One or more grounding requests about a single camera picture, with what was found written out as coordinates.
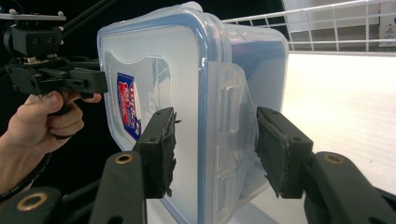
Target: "container label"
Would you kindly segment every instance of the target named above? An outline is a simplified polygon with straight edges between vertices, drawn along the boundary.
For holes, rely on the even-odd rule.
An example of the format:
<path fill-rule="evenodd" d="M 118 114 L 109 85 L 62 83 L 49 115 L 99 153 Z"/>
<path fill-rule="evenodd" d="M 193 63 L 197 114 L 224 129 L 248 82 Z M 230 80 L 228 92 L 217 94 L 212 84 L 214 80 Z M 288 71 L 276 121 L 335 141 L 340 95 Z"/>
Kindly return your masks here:
<path fill-rule="evenodd" d="M 117 73 L 117 91 L 123 127 L 137 141 L 142 132 L 142 123 L 134 77 Z"/>

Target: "wire shelf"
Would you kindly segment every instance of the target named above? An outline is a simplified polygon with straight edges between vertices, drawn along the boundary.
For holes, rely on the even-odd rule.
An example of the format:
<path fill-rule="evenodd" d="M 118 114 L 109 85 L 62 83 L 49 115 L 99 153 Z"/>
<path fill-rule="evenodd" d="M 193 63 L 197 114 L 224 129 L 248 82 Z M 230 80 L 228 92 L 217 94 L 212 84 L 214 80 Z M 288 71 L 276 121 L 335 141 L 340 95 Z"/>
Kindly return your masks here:
<path fill-rule="evenodd" d="M 277 29 L 290 50 L 396 53 L 396 0 L 356 0 L 223 22 Z"/>

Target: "transparent plastic container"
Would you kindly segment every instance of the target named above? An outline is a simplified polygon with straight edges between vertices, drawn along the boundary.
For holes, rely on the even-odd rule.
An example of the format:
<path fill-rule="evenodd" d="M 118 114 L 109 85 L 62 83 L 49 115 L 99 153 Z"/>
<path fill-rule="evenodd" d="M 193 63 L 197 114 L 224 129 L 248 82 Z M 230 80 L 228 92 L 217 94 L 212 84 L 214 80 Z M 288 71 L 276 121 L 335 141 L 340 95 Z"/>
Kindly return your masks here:
<path fill-rule="evenodd" d="M 223 24 L 189 2 L 104 27 L 97 46 L 108 126 L 122 150 L 157 110 L 172 106 L 181 120 L 173 193 L 163 199 L 177 222 L 226 223 L 262 191 L 256 107 L 280 110 L 288 54 L 281 33 Z"/>

